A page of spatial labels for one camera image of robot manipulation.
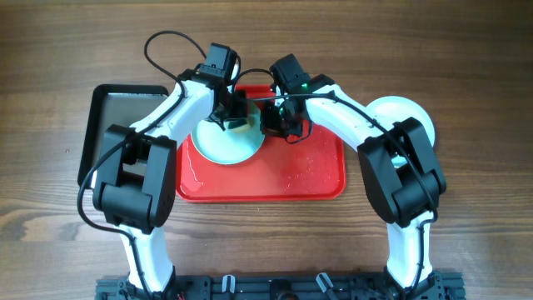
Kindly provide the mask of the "green yellow sponge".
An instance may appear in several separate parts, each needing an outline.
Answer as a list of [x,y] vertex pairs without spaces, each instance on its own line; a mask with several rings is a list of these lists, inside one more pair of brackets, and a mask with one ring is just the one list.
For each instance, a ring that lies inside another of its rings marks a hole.
[[232,131],[246,131],[251,127],[247,118],[232,119],[227,121],[227,128]]

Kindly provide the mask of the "light blue top plate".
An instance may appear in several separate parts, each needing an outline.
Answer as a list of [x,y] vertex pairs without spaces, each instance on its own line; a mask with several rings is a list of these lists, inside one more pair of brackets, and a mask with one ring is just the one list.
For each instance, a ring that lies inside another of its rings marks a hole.
[[201,121],[191,133],[195,149],[207,160],[231,165],[251,158],[262,146],[265,136],[258,113],[250,114],[247,123],[222,131],[214,122]]

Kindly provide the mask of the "light blue plate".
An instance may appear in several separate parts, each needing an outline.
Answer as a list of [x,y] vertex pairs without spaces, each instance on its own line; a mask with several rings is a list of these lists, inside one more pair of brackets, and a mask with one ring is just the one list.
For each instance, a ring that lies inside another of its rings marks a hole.
[[251,158],[262,146],[265,136],[258,113],[250,114],[247,123],[222,131],[214,122],[201,121],[191,133],[195,149],[207,160],[231,165]]
[[430,115],[421,105],[409,98],[401,96],[380,97],[368,104],[366,108],[380,123],[385,122],[384,127],[404,121],[409,117],[415,118],[426,130],[431,146],[435,146],[436,130]]

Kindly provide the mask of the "light blue bottom plate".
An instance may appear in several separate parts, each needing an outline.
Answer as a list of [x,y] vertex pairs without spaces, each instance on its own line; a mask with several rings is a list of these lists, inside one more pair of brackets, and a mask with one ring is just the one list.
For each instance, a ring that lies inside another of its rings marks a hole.
[[366,108],[380,123],[385,122],[384,127],[404,121],[409,117],[415,118],[426,130],[431,146],[435,146],[436,130],[430,115],[421,105],[409,98],[401,96],[380,97],[368,104]]

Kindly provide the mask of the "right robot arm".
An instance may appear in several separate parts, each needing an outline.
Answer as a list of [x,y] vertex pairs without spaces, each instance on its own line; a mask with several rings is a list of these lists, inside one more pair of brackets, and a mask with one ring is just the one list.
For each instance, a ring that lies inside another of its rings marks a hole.
[[422,122],[404,108],[394,118],[378,116],[328,76],[311,77],[292,54],[269,72],[276,95],[265,102],[262,133],[298,143],[319,125],[356,150],[366,196],[387,225],[387,275],[406,296],[414,296],[432,272],[429,229],[446,190]]

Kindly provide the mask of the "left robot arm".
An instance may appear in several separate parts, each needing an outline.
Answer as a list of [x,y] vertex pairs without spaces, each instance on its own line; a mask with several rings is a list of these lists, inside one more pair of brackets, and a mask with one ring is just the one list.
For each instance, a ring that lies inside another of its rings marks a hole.
[[213,43],[204,62],[176,76],[172,93],[128,127],[113,124],[103,134],[101,155],[80,187],[92,189],[103,213],[102,230],[120,235],[130,271],[125,298],[164,299],[175,268],[163,224],[176,193],[177,149],[202,120],[229,103],[238,54]]

